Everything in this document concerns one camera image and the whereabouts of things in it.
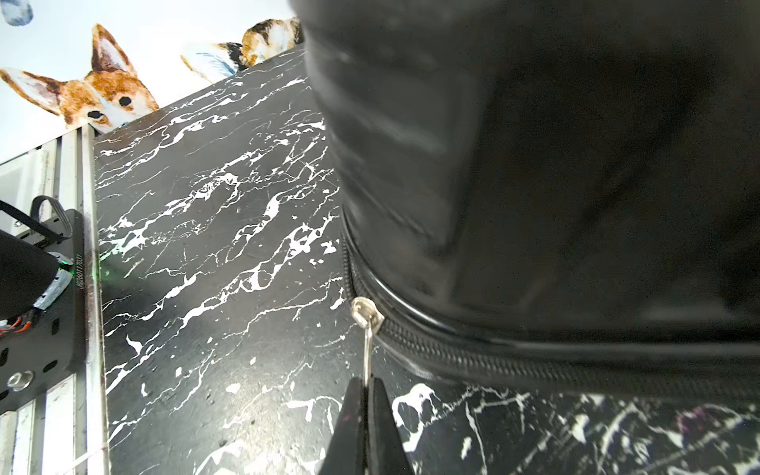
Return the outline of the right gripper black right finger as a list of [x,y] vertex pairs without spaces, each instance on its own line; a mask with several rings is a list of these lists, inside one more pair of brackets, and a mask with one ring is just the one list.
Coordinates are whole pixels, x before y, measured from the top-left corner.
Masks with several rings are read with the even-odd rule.
[[366,473],[414,474],[383,381],[371,377],[366,393]]

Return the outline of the black hard-shell suitcase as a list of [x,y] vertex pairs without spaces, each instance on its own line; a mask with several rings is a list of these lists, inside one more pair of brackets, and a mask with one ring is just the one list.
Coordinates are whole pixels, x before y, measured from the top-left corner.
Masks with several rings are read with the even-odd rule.
[[419,376],[759,399],[755,1],[296,1],[355,295]]

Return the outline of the silver zipper pull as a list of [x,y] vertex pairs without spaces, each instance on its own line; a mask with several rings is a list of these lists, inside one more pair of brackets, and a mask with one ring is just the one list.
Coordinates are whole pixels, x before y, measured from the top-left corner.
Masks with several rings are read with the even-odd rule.
[[374,336],[382,327],[385,317],[374,301],[366,297],[356,297],[350,305],[350,312],[356,324],[363,330],[362,382],[364,387],[371,379],[371,356]]

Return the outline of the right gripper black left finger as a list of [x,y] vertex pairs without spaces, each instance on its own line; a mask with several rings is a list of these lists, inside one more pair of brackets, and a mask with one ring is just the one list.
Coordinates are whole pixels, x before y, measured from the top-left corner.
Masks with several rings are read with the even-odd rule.
[[320,475],[365,473],[365,387],[360,378],[350,379]]

